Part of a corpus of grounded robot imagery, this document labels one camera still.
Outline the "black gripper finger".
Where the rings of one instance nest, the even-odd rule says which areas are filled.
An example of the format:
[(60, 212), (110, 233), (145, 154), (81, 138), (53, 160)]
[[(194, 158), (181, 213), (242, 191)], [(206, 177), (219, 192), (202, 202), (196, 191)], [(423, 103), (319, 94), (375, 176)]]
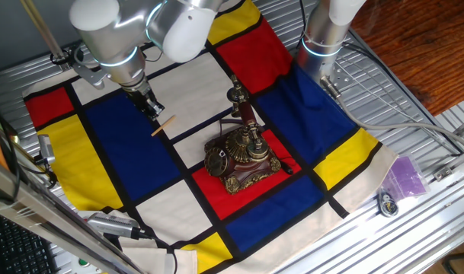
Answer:
[(147, 105), (149, 108), (148, 116), (151, 120), (156, 120), (161, 112), (165, 109), (165, 107), (156, 100), (148, 99)]
[(140, 98), (137, 100), (137, 107), (141, 112), (143, 112), (146, 116), (154, 116), (155, 110), (153, 108), (152, 102), (150, 99), (146, 97)]

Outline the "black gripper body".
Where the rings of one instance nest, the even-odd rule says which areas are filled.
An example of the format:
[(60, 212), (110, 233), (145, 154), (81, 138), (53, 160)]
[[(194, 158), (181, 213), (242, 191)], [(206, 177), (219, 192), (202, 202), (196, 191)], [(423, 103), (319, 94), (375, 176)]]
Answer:
[(127, 92), (127, 95), (130, 97), (130, 100), (137, 106), (137, 100), (143, 97), (147, 99), (152, 99), (151, 97), (151, 87), (147, 81), (141, 81), (132, 86), (123, 85), (122, 88)]

